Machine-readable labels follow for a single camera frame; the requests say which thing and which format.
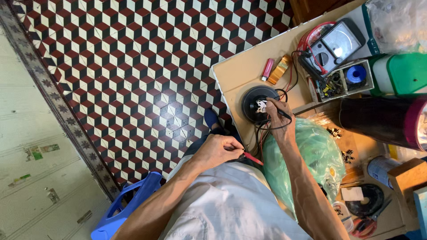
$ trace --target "tiled floor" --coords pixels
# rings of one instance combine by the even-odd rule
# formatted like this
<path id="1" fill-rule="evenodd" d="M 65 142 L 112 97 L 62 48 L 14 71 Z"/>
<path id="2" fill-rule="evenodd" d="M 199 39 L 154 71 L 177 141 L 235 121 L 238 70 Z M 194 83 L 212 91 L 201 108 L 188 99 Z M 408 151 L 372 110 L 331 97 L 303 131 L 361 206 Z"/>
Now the tiled floor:
<path id="1" fill-rule="evenodd" d="M 20 0 L 14 11 L 120 184 L 229 126 L 210 66 L 288 30 L 287 0 Z"/>

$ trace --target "hand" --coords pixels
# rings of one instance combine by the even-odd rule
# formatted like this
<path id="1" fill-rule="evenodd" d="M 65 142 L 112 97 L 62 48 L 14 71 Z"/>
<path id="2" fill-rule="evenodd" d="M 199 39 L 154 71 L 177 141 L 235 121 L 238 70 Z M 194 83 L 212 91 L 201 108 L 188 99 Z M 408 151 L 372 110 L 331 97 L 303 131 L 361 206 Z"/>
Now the hand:
<path id="1" fill-rule="evenodd" d="M 190 161 L 202 173 L 242 154 L 243 145 L 234 137 L 210 134 Z"/>
<path id="2" fill-rule="evenodd" d="M 270 130 L 273 134 L 273 137 L 276 139 L 279 144 L 296 144 L 295 142 L 295 115 L 292 113 L 289 104 L 287 102 L 279 102 L 273 98 L 267 97 L 267 107 L 266 112 L 271 117 L 271 128 L 277 128 L 284 126 L 290 122 L 289 119 L 283 117 L 277 113 L 277 109 L 282 110 L 292 118 L 292 122 L 279 129 Z"/>

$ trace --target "plastic bag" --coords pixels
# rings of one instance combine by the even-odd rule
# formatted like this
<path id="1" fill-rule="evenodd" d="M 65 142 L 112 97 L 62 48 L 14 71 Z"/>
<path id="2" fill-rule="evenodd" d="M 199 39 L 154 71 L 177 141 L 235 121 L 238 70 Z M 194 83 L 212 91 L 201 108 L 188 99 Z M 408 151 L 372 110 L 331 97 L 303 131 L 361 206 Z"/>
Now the plastic bag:
<path id="1" fill-rule="evenodd" d="M 295 139 L 309 171 L 316 182 L 323 186 L 329 202 L 333 203 L 345 175 L 342 154 L 336 142 L 326 129 L 304 118 L 296 119 Z M 263 145 L 263 158 L 264 176 L 271 190 L 295 213 L 288 169 L 279 146 L 271 135 Z"/>
<path id="2" fill-rule="evenodd" d="M 371 0 L 365 5 L 381 53 L 427 53 L 427 0 Z"/>

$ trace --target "man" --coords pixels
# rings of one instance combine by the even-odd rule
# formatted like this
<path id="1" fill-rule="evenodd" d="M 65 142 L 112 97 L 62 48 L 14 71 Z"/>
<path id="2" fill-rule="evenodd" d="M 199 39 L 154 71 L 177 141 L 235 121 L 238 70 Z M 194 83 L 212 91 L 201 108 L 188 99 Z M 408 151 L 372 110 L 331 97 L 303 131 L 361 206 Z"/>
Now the man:
<path id="1" fill-rule="evenodd" d="M 293 118 L 271 133 L 288 167 L 298 224 L 281 210 L 258 169 L 225 163 L 243 153 L 242 144 L 232 136 L 210 134 L 201 146 L 195 142 L 189 147 L 167 183 L 112 239 L 349 239 L 299 153 L 295 116 L 288 104 L 267 100 L 272 128 L 289 123 L 278 109 Z M 206 110 L 205 121 L 213 133 L 223 132 L 212 110 Z"/>

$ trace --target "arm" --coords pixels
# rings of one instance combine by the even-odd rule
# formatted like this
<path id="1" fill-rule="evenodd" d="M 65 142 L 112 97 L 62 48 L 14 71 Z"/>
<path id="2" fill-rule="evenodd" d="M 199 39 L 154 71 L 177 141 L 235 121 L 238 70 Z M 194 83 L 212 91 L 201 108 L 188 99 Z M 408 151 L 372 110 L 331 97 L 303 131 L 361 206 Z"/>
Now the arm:
<path id="1" fill-rule="evenodd" d="M 313 239 L 349 239 L 344 225 L 339 220 L 328 199 L 309 172 L 295 142 L 295 116 L 286 102 L 267 99 L 267 113 L 271 116 L 271 127 L 289 123 L 277 114 L 281 109 L 292 117 L 292 123 L 281 129 L 272 130 L 285 159 L 291 180 L 292 196 L 298 223 Z"/>
<path id="2" fill-rule="evenodd" d="M 120 226 L 112 240 L 158 239 L 175 207 L 196 177 L 223 162 L 238 158 L 243 146 L 231 136 L 209 135 L 193 157 Z"/>

